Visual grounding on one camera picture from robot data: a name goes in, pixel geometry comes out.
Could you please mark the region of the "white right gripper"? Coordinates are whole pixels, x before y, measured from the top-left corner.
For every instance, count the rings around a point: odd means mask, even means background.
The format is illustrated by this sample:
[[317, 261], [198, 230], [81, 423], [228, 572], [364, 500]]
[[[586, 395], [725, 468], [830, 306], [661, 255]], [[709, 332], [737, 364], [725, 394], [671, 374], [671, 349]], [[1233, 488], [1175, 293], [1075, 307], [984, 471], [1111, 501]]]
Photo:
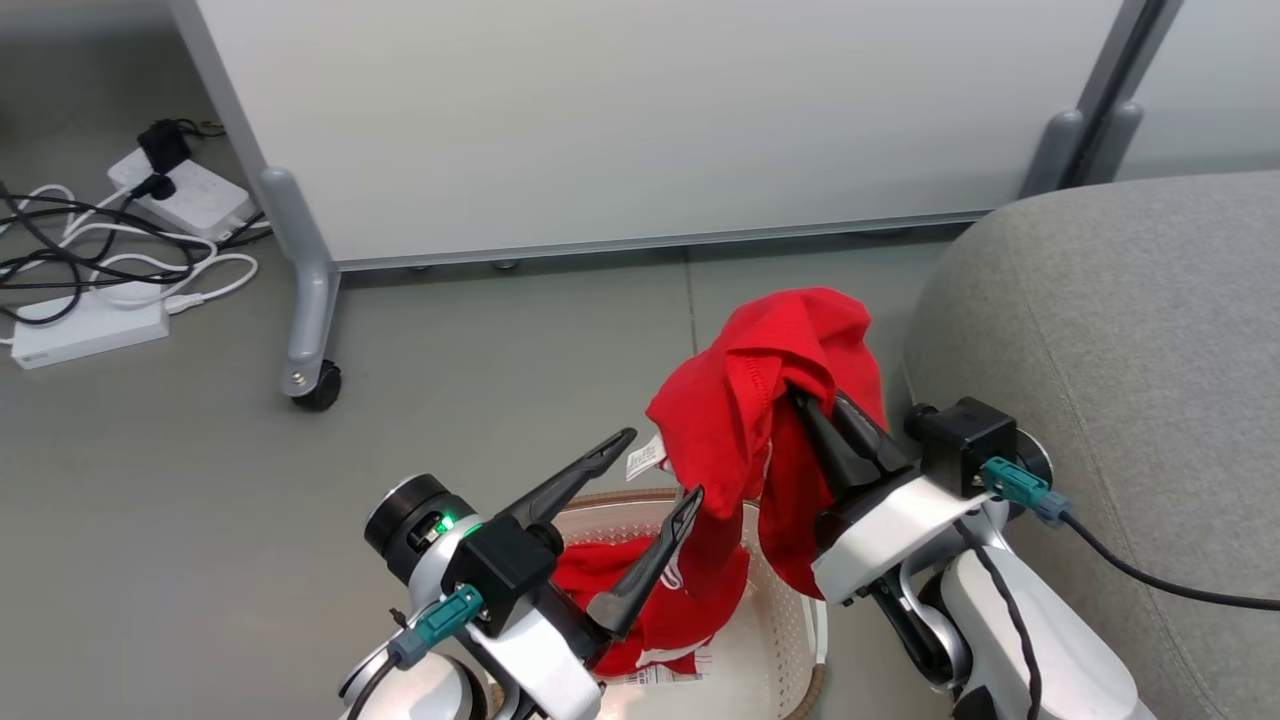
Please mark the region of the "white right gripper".
[[[795, 384], [788, 400], [828, 491], [845, 498], [815, 519], [812, 573], [824, 601], [855, 596], [988, 500], [986, 491], [959, 495], [919, 471], [882, 484], [883, 477], [910, 470], [913, 461], [849, 396], [838, 393], [828, 413]], [[855, 493], [860, 496], [847, 498]]]

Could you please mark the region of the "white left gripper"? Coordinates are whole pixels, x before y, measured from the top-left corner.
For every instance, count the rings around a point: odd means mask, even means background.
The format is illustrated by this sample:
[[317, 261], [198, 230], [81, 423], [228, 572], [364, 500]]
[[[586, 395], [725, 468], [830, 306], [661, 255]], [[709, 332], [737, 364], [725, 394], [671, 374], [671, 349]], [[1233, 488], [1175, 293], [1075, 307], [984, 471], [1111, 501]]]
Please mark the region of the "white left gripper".
[[[636, 439], [623, 428], [503, 509], [522, 528], [549, 525], [590, 480], [604, 475]], [[594, 719], [603, 691], [593, 675], [612, 641], [631, 632], [669, 560], [692, 530], [704, 498], [699, 486], [673, 505], [650, 544], [586, 612], [558, 588], [520, 600], [483, 596], [463, 643], [500, 683], [499, 719]]]

